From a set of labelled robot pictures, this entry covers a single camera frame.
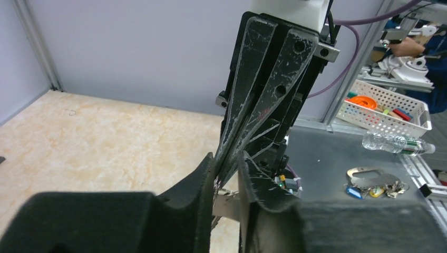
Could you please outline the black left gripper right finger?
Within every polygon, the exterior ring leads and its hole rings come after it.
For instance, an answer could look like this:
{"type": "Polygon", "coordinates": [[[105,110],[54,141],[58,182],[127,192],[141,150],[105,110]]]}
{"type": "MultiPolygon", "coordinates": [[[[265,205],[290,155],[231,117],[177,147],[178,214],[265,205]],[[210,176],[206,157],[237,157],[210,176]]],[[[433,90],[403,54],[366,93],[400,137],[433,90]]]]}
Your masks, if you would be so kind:
{"type": "Polygon", "coordinates": [[[304,201],[246,152],[237,159],[240,252],[446,252],[446,234],[415,201],[304,201]]]}

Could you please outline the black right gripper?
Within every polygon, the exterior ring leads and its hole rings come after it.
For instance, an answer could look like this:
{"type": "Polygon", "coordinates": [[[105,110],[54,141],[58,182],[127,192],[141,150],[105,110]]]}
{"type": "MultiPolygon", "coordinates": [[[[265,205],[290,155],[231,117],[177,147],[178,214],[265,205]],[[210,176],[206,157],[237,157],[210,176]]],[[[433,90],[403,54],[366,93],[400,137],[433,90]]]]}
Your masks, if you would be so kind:
{"type": "Polygon", "coordinates": [[[216,99],[226,110],[214,157],[220,185],[243,151],[268,175],[285,167],[285,136],[318,75],[337,59],[337,34],[332,25],[317,33],[268,14],[242,15],[229,80],[216,99]]]}

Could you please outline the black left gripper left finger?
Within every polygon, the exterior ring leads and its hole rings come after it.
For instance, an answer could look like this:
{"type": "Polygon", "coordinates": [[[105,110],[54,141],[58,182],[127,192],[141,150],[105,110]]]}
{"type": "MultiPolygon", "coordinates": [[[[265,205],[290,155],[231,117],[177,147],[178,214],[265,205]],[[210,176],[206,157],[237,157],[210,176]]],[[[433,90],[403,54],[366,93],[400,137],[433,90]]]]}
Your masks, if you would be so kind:
{"type": "Polygon", "coordinates": [[[1,252],[208,252],[214,158],[152,192],[41,192],[19,209],[1,252]]]}

